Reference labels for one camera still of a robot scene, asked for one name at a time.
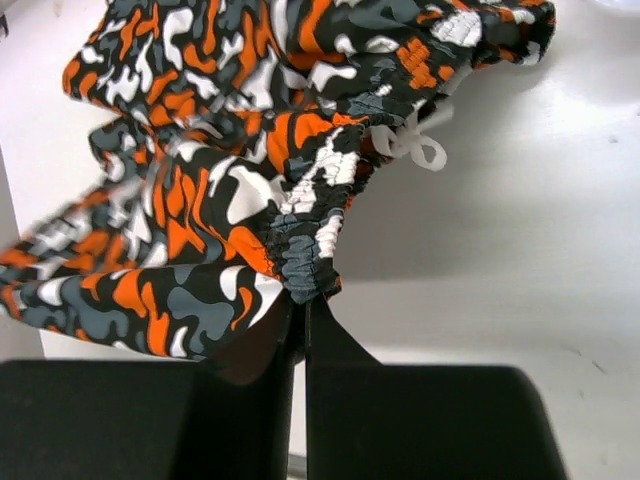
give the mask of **garment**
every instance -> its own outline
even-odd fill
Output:
[[[555,25],[542,0],[107,3],[63,74],[118,114],[89,136],[104,176],[0,256],[0,303],[190,359],[283,289],[337,293],[344,213],[390,161],[371,133],[428,118],[468,71],[536,63]]]

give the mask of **white background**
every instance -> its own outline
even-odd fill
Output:
[[[110,118],[61,91],[104,2],[18,2],[0,44],[0,144],[24,231],[97,178]],[[434,131],[437,174],[398,161],[349,212],[332,306],[389,361],[520,365],[576,479],[640,474],[640,20],[558,2],[543,65],[474,74]],[[125,354],[43,334],[48,357]],[[302,384],[292,448],[304,451]]]

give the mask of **fabric fold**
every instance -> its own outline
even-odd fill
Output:
[[[390,158],[371,127],[429,116],[473,69],[537,63],[542,0],[111,0],[63,90],[119,116],[98,186],[0,255],[38,328],[198,359],[281,291],[333,295],[345,211]]]

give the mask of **gathered elastic fabric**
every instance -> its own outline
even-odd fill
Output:
[[[372,131],[537,63],[554,26],[542,0],[108,1],[63,73],[118,114],[89,136],[104,174],[0,255],[2,313],[201,359],[283,290],[338,293],[345,211],[391,161]]]

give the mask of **shirred fabric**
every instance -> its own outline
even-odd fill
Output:
[[[104,175],[0,256],[0,305],[199,359],[283,289],[337,293],[345,211],[390,160],[370,128],[428,116],[463,71],[537,63],[554,26],[542,0],[107,2],[62,82],[118,114],[89,136]]]

